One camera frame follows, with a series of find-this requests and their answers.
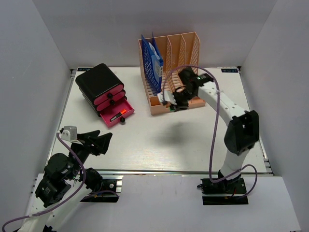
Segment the orange black highlighter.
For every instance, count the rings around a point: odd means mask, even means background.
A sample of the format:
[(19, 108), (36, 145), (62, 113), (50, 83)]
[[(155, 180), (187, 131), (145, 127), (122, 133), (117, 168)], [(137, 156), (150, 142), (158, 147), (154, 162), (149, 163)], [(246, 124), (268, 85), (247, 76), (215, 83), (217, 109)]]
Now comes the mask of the orange black highlighter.
[(118, 112), (116, 115), (114, 115), (111, 119), (110, 122), (116, 120), (117, 118), (121, 117), (123, 114), (126, 113), (126, 109), (123, 109), (122, 111)]

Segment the blue plastic folder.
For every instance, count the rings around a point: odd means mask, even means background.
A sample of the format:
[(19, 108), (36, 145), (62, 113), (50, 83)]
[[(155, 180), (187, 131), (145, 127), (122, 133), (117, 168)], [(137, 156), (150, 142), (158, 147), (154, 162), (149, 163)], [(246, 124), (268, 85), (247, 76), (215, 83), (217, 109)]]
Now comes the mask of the blue plastic folder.
[(164, 60), (154, 37), (148, 41), (141, 35), (141, 49), (145, 78), (156, 95), (162, 89)]

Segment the peach plastic file organizer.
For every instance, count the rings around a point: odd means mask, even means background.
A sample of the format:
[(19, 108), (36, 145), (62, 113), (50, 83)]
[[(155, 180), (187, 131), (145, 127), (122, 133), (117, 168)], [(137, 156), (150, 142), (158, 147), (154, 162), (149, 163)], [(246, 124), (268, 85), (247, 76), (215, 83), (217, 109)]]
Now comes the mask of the peach plastic file organizer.
[[(181, 34), (158, 36), (146, 38), (146, 42), (155, 40), (160, 54), (163, 57), (163, 77), (162, 85), (165, 90), (181, 91), (183, 85), (178, 73), (181, 71), (179, 66), (184, 64), (198, 65), (199, 62), (199, 47), (200, 39), (196, 32), (187, 32)], [(148, 78), (149, 62), (144, 61), (145, 52), (142, 45), (143, 40), (139, 39), (139, 54), (140, 54), (140, 74), (143, 81), (147, 101), (151, 115), (161, 115), (169, 112), (169, 107), (164, 106), (159, 102), (157, 92), (158, 85), (155, 84), (153, 78)]]

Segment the black pink drawer unit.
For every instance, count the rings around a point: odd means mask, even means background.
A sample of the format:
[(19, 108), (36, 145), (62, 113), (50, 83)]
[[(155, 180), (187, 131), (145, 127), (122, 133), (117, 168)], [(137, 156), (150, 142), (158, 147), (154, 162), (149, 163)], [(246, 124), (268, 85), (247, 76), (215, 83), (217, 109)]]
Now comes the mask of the black pink drawer unit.
[[(75, 83), (96, 115), (109, 128), (118, 123), (124, 125), (126, 119), (135, 112), (127, 100), (124, 83), (104, 63), (95, 67), (79, 67)], [(126, 109), (126, 113), (110, 122), (123, 109)]]

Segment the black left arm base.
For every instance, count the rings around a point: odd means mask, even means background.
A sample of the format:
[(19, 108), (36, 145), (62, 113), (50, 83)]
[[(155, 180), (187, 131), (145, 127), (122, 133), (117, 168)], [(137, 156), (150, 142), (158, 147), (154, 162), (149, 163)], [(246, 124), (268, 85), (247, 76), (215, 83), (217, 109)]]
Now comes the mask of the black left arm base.
[(85, 203), (116, 203), (119, 199), (116, 179), (104, 179), (99, 172), (92, 168), (86, 169), (85, 186), (91, 189), (81, 202)]

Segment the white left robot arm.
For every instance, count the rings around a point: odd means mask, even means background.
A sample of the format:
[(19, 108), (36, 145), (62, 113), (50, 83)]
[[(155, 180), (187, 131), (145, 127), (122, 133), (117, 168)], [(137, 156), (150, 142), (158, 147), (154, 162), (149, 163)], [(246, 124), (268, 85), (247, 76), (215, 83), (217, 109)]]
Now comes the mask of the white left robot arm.
[(76, 127), (65, 126), (56, 133), (69, 151), (53, 154), (44, 168), (43, 178), (35, 189), (35, 199), (28, 215), (5, 222), (22, 220), (19, 232), (56, 232), (69, 212), (85, 197), (101, 190), (102, 176), (84, 163), (89, 155), (100, 156), (108, 150), (112, 133), (99, 130), (77, 133)]

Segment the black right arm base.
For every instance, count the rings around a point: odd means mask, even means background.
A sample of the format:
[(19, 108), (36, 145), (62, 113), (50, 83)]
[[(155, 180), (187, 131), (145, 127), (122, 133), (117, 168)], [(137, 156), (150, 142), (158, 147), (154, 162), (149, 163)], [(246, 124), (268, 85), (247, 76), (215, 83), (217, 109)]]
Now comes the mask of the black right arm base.
[(197, 188), (202, 192), (203, 205), (248, 205), (244, 179), (240, 175), (217, 183), (209, 178), (201, 179)]

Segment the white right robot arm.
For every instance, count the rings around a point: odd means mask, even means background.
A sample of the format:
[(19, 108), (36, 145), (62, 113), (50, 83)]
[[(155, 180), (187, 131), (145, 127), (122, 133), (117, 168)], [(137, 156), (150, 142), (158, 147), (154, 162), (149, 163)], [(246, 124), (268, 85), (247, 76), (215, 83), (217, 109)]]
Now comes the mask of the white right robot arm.
[(204, 100), (215, 112), (215, 123), (211, 142), (209, 170), (212, 171), (214, 145), (217, 135), (218, 121), (221, 118), (227, 126), (224, 144), (227, 148), (224, 163), (218, 177), (209, 177), (212, 183), (225, 193), (235, 188), (241, 171), (246, 168), (244, 160), (249, 151), (259, 141), (259, 115), (255, 110), (248, 111), (234, 103), (219, 87), (214, 75), (205, 71), (198, 75), (194, 65), (179, 67), (178, 76), (183, 83), (181, 91), (171, 93), (170, 108), (173, 111), (186, 110), (188, 102), (194, 97)]

